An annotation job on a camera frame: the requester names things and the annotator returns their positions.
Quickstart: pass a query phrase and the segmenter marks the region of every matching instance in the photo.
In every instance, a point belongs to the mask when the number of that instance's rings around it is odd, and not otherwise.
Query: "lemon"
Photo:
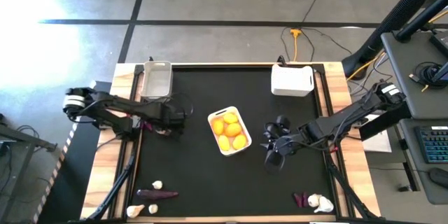
[[[239,133],[241,133],[241,125],[239,123],[232,123],[229,124],[226,128],[225,128],[225,135],[228,137],[235,137],[237,136]]]
[[[213,132],[217,135],[220,135],[224,132],[224,122],[222,120],[216,120],[212,125]]]
[[[223,116],[223,119],[224,119],[224,122],[228,123],[228,124],[238,123],[238,117],[235,114],[233,114],[233,113],[226,113]]]
[[[235,150],[239,150],[240,148],[243,148],[246,146],[247,138],[243,134],[238,135],[233,140],[232,146]]]
[[[219,136],[218,145],[219,145],[219,148],[223,151],[230,150],[229,139],[226,136]]]

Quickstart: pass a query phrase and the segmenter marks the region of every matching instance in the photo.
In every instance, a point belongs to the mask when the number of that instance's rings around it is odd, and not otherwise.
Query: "black table surface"
[[[265,170],[266,152],[260,147],[267,143],[264,124],[284,114],[293,128],[318,116],[313,92],[306,97],[274,96],[270,76],[269,68],[175,71],[173,93],[187,94],[194,113],[179,140],[144,132],[132,205],[156,203],[159,212],[155,216],[164,217],[266,216],[313,214],[312,208],[296,206],[293,192],[318,193],[335,202],[320,151],[299,150],[287,158],[279,173]],[[225,157],[207,116],[229,106],[238,108],[252,144],[241,153]],[[164,190],[178,191],[179,196],[158,201],[135,196],[138,189],[151,188],[156,180],[164,183]],[[149,216],[148,209],[140,215]]]
[[[407,96],[409,111],[415,119],[448,118],[448,89],[422,92],[423,86],[409,78],[414,68],[421,62],[444,64],[448,61],[431,42],[430,32],[419,32],[412,35],[407,43],[398,42],[392,33],[381,35],[384,49],[391,60],[393,71],[400,87]]]
[[[448,171],[448,164],[427,164],[425,163],[423,153],[414,128],[417,126],[448,126],[448,120],[413,120],[403,119],[400,121],[403,134],[405,135],[407,146],[414,160],[415,167],[420,176],[421,184],[425,190],[428,201],[431,204],[448,204],[448,189],[435,184],[429,179],[426,171],[431,168],[441,168]]]

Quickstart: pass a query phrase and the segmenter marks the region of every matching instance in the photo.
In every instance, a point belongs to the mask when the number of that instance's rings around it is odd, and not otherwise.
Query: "garlic bulb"
[[[329,199],[327,199],[326,197],[322,196],[319,198],[319,207],[314,210],[314,213],[317,213],[320,211],[329,213],[329,212],[333,211],[334,208],[335,207],[333,206],[333,203],[331,203],[331,201]]]
[[[318,207],[319,206],[319,198],[322,197],[322,195],[317,195],[314,193],[313,195],[308,197],[308,205],[310,207]]]
[[[161,181],[154,181],[154,183],[153,183],[153,187],[156,190],[162,189],[162,186],[163,186],[163,183]]]
[[[140,211],[145,208],[145,205],[128,206],[126,208],[126,214],[129,218],[135,218],[140,214]]]
[[[148,206],[148,210],[150,214],[155,214],[159,210],[159,207],[156,204],[151,204]]]

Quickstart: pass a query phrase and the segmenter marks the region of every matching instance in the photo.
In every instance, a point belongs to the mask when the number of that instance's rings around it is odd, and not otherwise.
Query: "desk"
[[[259,63],[264,65],[272,65],[272,63]],[[343,109],[345,106],[351,104],[350,95],[348,92],[347,82],[345,81],[342,64],[340,62],[325,62],[325,74],[327,77],[328,87],[330,89],[330,98],[334,111]],[[129,98],[134,77],[135,64],[118,64],[115,68],[114,78],[111,87],[111,94],[120,97]],[[141,89],[140,76],[137,90]],[[316,82],[321,104],[325,104],[322,85],[320,80]],[[139,100],[139,92],[137,92],[136,99]],[[322,105],[324,115],[327,113],[326,107]],[[112,131],[103,131],[99,137],[99,143],[111,139],[114,136]],[[130,155],[132,143],[128,143],[127,153],[125,159]],[[355,190],[356,194],[366,204],[366,206],[374,214],[380,215],[375,190],[373,188],[372,179],[368,164],[365,159],[363,145],[359,140],[346,138],[342,141],[342,152],[344,155],[344,163],[346,167],[349,183]],[[108,191],[112,188],[114,176],[116,173],[116,165],[118,160],[118,153],[120,149],[120,142],[114,141],[106,146],[103,146],[95,155],[92,173],[90,175],[89,186],[81,213],[81,218],[89,216],[99,204],[103,201]],[[119,217],[123,208],[123,200],[125,194],[125,186],[122,187],[118,194],[117,206],[115,208],[114,216]],[[347,206],[345,203],[344,193],[338,188],[338,198],[341,206],[342,214],[347,216]],[[320,216],[228,216],[228,217],[202,217],[202,218],[135,218],[129,219],[129,222],[144,221],[144,222],[228,222],[228,221],[333,221],[335,219],[332,215]]]
[[[409,151],[414,159],[414,164],[417,170],[428,171],[431,168],[441,168],[447,170],[448,166],[446,164],[426,164],[423,154],[420,150],[419,140],[414,133],[414,128],[416,126],[435,126],[435,125],[446,125],[447,120],[441,122],[441,120],[413,120],[413,119],[403,119],[400,121],[400,126],[402,128],[403,134],[405,135],[406,143],[409,147]],[[425,189],[426,197],[431,204],[448,204],[448,190],[440,185],[436,185],[429,179],[429,176],[418,171],[420,176],[421,184]]]
[[[429,42],[430,32],[420,32],[412,35],[407,43],[398,42],[392,33],[381,35],[384,49],[392,63],[398,83],[407,96],[409,112],[414,119],[446,119],[448,106],[446,90],[427,89],[409,78],[414,68],[421,62],[444,64],[448,59]]]
[[[447,99],[446,90],[426,90],[420,84],[412,81],[408,76],[413,72],[416,65],[423,61],[443,64],[447,58],[429,42],[430,32],[419,32],[412,35],[407,43],[398,42],[392,33],[381,35],[384,48],[391,60],[406,102],[413,119],[403,119],[400,126],[405,135],[405,140],[415,167],[418,170],[428,171],[430,168],[439,167],[447,170],[446,164],[426,164],[420,146],[414,133],[416,126],[447,125],[448,107],[445,106]],[[418,172],[428,201],[432,204],[448,204],[448,190],[436,185],[429,180],[428,175]]]
[[[9,144],[10,151],[6,151],[0,157],[0,167],[4,172],[0,180],[0,185],[6,183],[8,177],[8,163],[10,158],[11,171],[8,184],[3,191],[4,195],[0,195],[0,223],[11,221],[8,217],[13,209],[15,199],[17,197],[20,184],[23,182],[28,164],[34,154],[34,144],[24,141],[12,141]]]

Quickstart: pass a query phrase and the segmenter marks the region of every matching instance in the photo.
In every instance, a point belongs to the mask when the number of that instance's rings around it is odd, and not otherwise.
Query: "cable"
[[[31,127],[31,126],[29,126],[29,125],[22,125],[22,126],[19,126],[16,130],[19,131],[19,132],[23,132],[24,130],[31,130],[31,131],[33,132],[33,137],[36,137],[36,138],[39,138],[39,139],[41,138],[41,137],[39,136],[39,133],[38,133],[33,127]],[[37,148],[34,150],[34,153],[40,151],[41,149],[42,149],[41,146],[37,147]]]
[[[314,4],[316,3],[317,0],[313,0],[313,2],[311,3],[311,6],[309,7],[307,13],[305,13],[305,16],[302,19],[302,22],[305,22],[305,20],[307,19],[307,16],[309,14],[309,12],[311,11],[311,9],[313,8]]]
[[[357,73],[359,73],[361,70],[363,70],[364,68],[368,67],[372,62],[374,62],[375,60],[378,59],[378,56],[376,56],[375,58],[373,58],[372,60],[370,60],[369,62],[365,63],[362,67],[358,68],[358,70],[356,70],[354,73],[352,73],[350,75],[350,77],[347,78],[348,81],[350,81],[353,77],[355,77],[355,75]]]
[[[353,54],[349,49],[345,48],[344,46],[342,46],[341,44],[336,42],[330,35],[324,34],[322,31],[319,31],[318,29],[315,29],[315,28],[301,28],[301,29],[313,30],[313,31],[316,31],[316,32],[320,33],[321,36],[327,36],[334,44],[339,46],[341,49],[346,50],[348,53],[350,53],[350,55]]]
[[[109,139],[108,141],[105,141],[104,143],[98,145],[98,147],[97,147],[97,151],[98,151],[101,147],[105,146],[106,144],[112,142],[113,140],[117,140],[117,139],[119,139],[119,138],[120,138],[120,136],[114,136],[112,139]]]
[[[362,140],[361,138],[356,137],[356,136],[346,135],[345,137],[348,137],[348,138],[351,138],[351,139],[356,139],[356,140]]]
[[[40,138],[39,133],[29,125],[19,126],[16,130],[19,132],[23,132],[24,130],[31,130],[33,132],[33,137]]]
[[[389,60],[389,58],[387,58],[386,60],[384,60],[383,62],[378,62],[378,64],[376,64],[375,65],[375,63],[376,62],[374,62],[373,64],[374,64],[374,66],[375,66],[375,68],[377,68],[377,67],[379,67],[379,66],[381,66],[382,64],[384,64],[386,61],[388,61]],[[372,75],[372,72],[374,71],[375,69],[372,69],[371,71],[370,71],[370,73],[367,75],[367,77],[363,80],[363,82],[352,92],[352,93],[350,93],[350,95],[352,95],[352,96],[358,96],[358,95],[364,95],[364,94],[358,94],[359,92],[361,92],[362,90],[366,90],[366,88],[365,88],[365,84],[367,84],[367,80],[369,79],[369,77]]]
[[[183,109],[183,113],[185,114],[185,118],[189,118],[193,114],[193,112],[195,112],[195,106],[193,105],[193,101],[191,100],[191,97],[189,97],[188,94],[186,94],[184,92],[175,92],[175,93],[171,94],[171,100],[172,101],[176,101],[175,98],[173,98],[176,95],[183,95],[188,100],[188,102],[190,102],[191,109],[190,109],[190,113],[188,115],[186,115],[185,109],[183,108],[182,104],[178,103],[178,105],[180,105],[182,107],[182,109]]]
[[[293,61],[295,62],[297,60],[297,37],[294,37],[294,59]]]
[[[439,18],[443,17],[444,15],[448,14],[448,10],[442,12],[439,15],[436,15],[435,17],[431,18],[431,20],[429,20],[429,22],[434,22],[436,20],[438,20]]]
[[[311,46],[311,48],[312,48],[311,57],[310,57],[309,61],[310,61],[310,62],[313,62],[314,51],[315,51],[313,42],[311,42],[311,39],[309,39],[308,35],[306,35],[303,31],[302,31],[302,33],[303,33],[303,35],[305,36],[305,38],[307,38],[307,40],[308,40],[308,42],[309,42],[309,44],[310,44],[310,46]]]
[[[281,30],[280,39],[281,39],[281,42],[283,43],[283,46],[284,46],[284,48],[285,48],[285,52],[286,52],[286,56],[287,56],[287,58],[288,58],[288,61],[291,62],[291,58],[289,57],[289,53],[288,53],[288,47],[286,46],[285,40],[283,39],[283,34],[284,34],[284,32],[285,32],[285,30],[286,30],[287,28],[289,28],[289,27],[285,27],[285,28],[283,28],[283,29]]]
[[[286,46],[286,42],[285,42],[285,40],[283,39],[283,35],[284,35],[284,33],[285,33],[285,30],[286,30],[286,29],[289,29],[289,28],[290,28],[290,27],[284,27],[283,30],[281,30],[280,39],[281,39],[281,42],[283,43],[283,46],[284,46],[284,48],[285,48],[285,53],[286,53],[286,56],[287,56],[287,58],[288,58],[288,61],[290,62],[291,59],[290,59],[290,57],[289,57],[288,47]],[[313,58],[314,58],[314,51],[316,50],[315,47],[314,47],[314,44],[312,43],[311,39],[309,39],[308,35],[305,34],[305,32],[302,30],[302,28],[296,28],[296,29],[299,29],[299,30],[302,32],[302,34],[305,36],[305,38],[307,38],[307,40],[308,40],[308,42],[309,42],[309,44],[310,44],[310,46],[311,46],[311,48],[312,48],[312,51],[311,51],[311,57],[310,57],[310,59],[309,59],[309,61],[312,62],[312,61],[313,61]]]
[[[369,169],[377,169],[377,170],[382,170],[382,171],[406,171],[405,169],[400,169],[400,168],[378,168],[378,167],[369,167]],[[413,172],[424,172],[424,173],[428,173],[428,171],[422,171],[422,170],[418,170],[418,169],[412,169],[411,171],[413,171]]]
[[[359,88],[359,87],[362,85],[362,83],[357,83],[357,82],[355,82],[354,80],[348,80],[348,81],[349,81],[350,83],[357,84],[357,87],[356,87],[356,88]],[[368,91],[367,88],[365,88],[365,87],[362,87],[361,90]]]
[[[1,189],[0,189],[0,193],[3,193],[3,191],[4,191],[5,187],[6,187],[6,185],[8,185],[9,180],[11,179],[11,172],[13,172],[13,167],[12,167],[13,152],[12,152],[11,147],[10,147],[9,145],[6,145],[6,148],[7,148],[8,151],[9,151],[9,161],[8,161],[9,172],[8,172],[8,178],[6,179],[6,182],[3,184],[3,186],[2,186]]]
[[[44,178],[37,177],[36,180],[42,180],[42,181],[45,181],[48,185],[51,185],[51,183]],[[11,198],[11,195],[7,195],[7,194],[1,194],[1,196]],[[18,199],[17,197],[14,197],[14,200],[17,202],[23,203],[23,204],[29,204],[29,203],[35,202],[36,200],[40,200],[41,198],[42,198],[42,195],[39,195],[38,197],[34,197],[31,199]]]
[[[378,67],[380,64],[383,64],[382,60],[383,60],[386,56],[388,56],[388,55],[387,55],[386,53],[384,53],[384,52],[383,52],[381,55],[383,55],[383,57],[381,57],[381,59],[379,59],[378,65],[375,66],[375,64],[373,64],[373,69],[374,69],[374,71],[376,71],[378,74],[381,74],[381,75],[383,75],[383,76],[388,76],[388,78],[385,80],[385,81],[388,81],[388,80],[390,80],[393,76],[392,76],[391,74],[382,73],[382,72],[378,71],[378,69],[377,69],[377,67]]]

